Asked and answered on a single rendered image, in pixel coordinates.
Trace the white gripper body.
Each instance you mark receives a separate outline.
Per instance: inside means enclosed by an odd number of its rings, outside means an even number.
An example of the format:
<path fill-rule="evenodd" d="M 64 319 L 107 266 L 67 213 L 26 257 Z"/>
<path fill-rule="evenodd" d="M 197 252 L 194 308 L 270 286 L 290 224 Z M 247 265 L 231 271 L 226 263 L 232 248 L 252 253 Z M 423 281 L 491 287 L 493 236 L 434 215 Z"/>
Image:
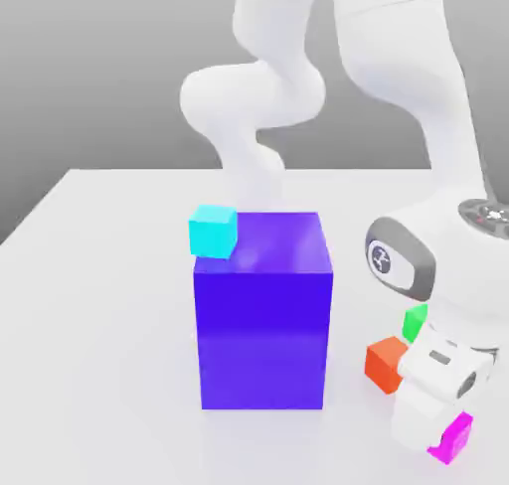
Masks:
<path fill-rule="evenodd" d="M 436 398 L 403 379 L 395 393 L 391 435 L 412 451 L 439 446 L 443 432 L 458 416 L 458 405 Z"/>

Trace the small magenta cube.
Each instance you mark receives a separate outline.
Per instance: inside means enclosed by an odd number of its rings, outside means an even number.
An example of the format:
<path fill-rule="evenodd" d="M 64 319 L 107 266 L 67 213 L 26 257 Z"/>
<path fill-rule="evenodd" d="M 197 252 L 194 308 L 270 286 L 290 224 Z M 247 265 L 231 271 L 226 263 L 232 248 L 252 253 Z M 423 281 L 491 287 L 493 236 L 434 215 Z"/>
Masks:
<path fill-rule="evenodd" d="M 463 411 L 443 432 L 439 445 L 429 447 L 427 453 L 445 465 L 450 464 L 466 445 L 473 416 Z"/>

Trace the small orange cube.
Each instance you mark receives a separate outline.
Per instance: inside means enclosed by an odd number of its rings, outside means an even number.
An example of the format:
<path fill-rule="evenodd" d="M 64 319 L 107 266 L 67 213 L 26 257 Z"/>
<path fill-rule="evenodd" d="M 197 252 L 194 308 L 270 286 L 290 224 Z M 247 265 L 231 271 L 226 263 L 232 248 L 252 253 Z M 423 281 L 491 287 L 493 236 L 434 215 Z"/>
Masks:
<path fill-rule="evenodd" d="M 394 393 L 402 381 L 398 365 L 407 349 L 408 346 L 396 336 L 367 347 L 365 375 L 386 395 Z"/>

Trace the small green cube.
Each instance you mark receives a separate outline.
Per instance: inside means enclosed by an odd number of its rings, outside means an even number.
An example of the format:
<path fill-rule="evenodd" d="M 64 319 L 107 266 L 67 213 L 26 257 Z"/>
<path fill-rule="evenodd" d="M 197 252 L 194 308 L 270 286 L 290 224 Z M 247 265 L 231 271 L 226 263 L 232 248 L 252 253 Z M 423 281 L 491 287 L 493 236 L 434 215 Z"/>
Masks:
<path fill-rule="evenodd" d="M 412 343 L 419 334 L 426 319 L 427 319 L 426 303 L 419 304 L 408 309 L 405 313 L 405 318 L 402 327 L 403 337 L 408 342 Z"/>

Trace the small cyan cube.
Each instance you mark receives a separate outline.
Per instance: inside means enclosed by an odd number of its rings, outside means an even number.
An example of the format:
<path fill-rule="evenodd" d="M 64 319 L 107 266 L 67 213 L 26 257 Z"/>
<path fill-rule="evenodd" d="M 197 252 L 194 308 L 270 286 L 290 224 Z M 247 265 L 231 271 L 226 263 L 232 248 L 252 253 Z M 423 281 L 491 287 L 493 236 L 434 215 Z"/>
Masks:
<path fill-rule="evenodd" d="M 189 219 L 191 255 L 228 259 L 238 241 L 238 213 L 233 207 L 200 205 Z"/>

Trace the large purple box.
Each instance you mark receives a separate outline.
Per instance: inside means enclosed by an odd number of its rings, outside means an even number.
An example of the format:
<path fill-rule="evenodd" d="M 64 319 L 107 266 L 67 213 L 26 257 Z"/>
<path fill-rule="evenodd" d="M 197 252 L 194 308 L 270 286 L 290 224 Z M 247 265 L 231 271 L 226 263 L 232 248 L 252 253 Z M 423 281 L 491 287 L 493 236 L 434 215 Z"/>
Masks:
<path fill-rule="evenodd" d="M 315 213 L 241 213 L 228 259 L 197 258 L 204 409 L 323 406 L 333 267 Z"/>

